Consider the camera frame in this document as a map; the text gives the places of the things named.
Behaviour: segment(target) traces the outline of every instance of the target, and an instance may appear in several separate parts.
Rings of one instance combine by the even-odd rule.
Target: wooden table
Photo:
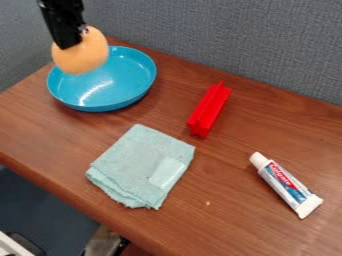
[[[147,97],[115,112],[74,111],[47,91],[47,65],[0,95],[0,163],[155,255],[341,256],[342,108],[119,40],[110,43],[155,60]],[[220,80],[234,92],[204,140],[189,135],[186,120]],[[159,211],[125,208],[85,176],[137,123],[197,146]],[[325,199],[308,219],[298,219],[258,176],[249,163],[256,151]]]

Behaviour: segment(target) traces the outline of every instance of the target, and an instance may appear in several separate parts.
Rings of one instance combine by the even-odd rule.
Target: toothpaste tube
[[[322,204],[320,198],[297,178],[274,161],[268,159],[260,152],[250,157],[250,162],[258,169],[258,173],[277,191],[278,195],[292,206],[301,219]]]

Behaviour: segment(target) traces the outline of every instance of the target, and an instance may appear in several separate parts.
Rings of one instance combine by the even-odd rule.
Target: red block
[[[218,85],[210,86],[188,120],[192,135],[198,135],[201,138],[208,137],[232,91],[232,88],[225,87],[224,81]]]

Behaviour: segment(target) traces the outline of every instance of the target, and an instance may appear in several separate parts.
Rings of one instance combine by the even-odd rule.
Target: orange ball
[[[62,50],[53,44],[53,59],[59,68],[69,74],[78,75],[98,68],[109,58],[109,44],[103,33],[89,26],[78,45]]]

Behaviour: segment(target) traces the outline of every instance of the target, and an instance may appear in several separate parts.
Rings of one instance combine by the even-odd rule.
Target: light blue cloth
[[[196,147],[137,124],[91,164],[90,181],[127,207],[159,209]]]

